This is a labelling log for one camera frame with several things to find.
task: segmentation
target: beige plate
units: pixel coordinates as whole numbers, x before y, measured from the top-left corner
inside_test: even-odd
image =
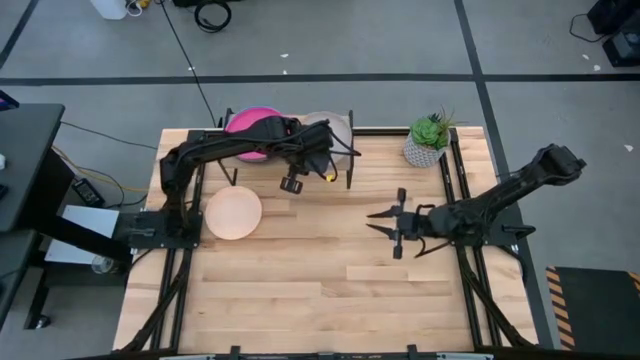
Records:
[[[258,227],[262,203],[258,195],[242,186],[219,190],[207,202],[205,220],[211,232],[225,240],[241,239]]]

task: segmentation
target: black desk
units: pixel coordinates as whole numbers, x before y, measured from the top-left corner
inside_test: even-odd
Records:
[[[0,154],[7,162],[0,171],[0,184],[9,187],[0,200],[0,232],[16,227],[40,167],[51,152],[63,113],[64,106],[48,104],[0,112]]]
[[[0,154],[6,157],[0,184],[9,188],[0,200],[0,276],[15,271],[2,279],[0,328],[27,264],[43,266],[43,254],[34,256],[40,234],[119,261],[131,259],[124,244],[57,216],[75,177],[51,150],[63,113],[64,106],[55,104],[22,104],[0,112]],[[34,304],[45,297],[46,292],[37,295]]]

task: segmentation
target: table leg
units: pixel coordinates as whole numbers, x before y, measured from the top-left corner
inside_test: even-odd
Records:
[[[41,329],[51,323],[48,317],[42,315],[42,308],[47,301],[47,295],[49,294],[49,288],[46,284],[47,272],[43,271],[40,281],[38,282],[38,288],[36,289],[29,312],[27,313],[27,319],[24,322],[24,328],[27,330]]]

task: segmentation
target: yellow black striped tape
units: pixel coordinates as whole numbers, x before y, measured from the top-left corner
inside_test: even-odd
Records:
[[[633,279],[633,284],[636,286],[636,290],[638,290],[638,296],[640,296],[640,275],[630,272],[629,276]]]
[[[573,350],[576,346],[576,343],[573,339],[571,324],[569,323],[567,302],[564,300],[564,295],[562,293],[560,276],[558,275],[558,272],[556,271],[556,268],[554,266],[549,266],[547,268],[547,282],[549,283],[549,291],[551,292],[551,303],[553,305],[553,312],[556,316],[556,323],[558,324],[560,345],[562,346],[563,350]]]

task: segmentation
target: white plant pot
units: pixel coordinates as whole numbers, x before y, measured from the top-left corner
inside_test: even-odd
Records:
[[[451,142],[451,135],[447,132],[449,138],[447,139],[447,146]],[[404,157],[407,161],[416,167],[430,167],[436,165],[442,154],[447,151],[447,146],[440,150],[429,148],[426,146],[418,145],[413,141],[411,133],[407,136],[407,140],[404,143]]]

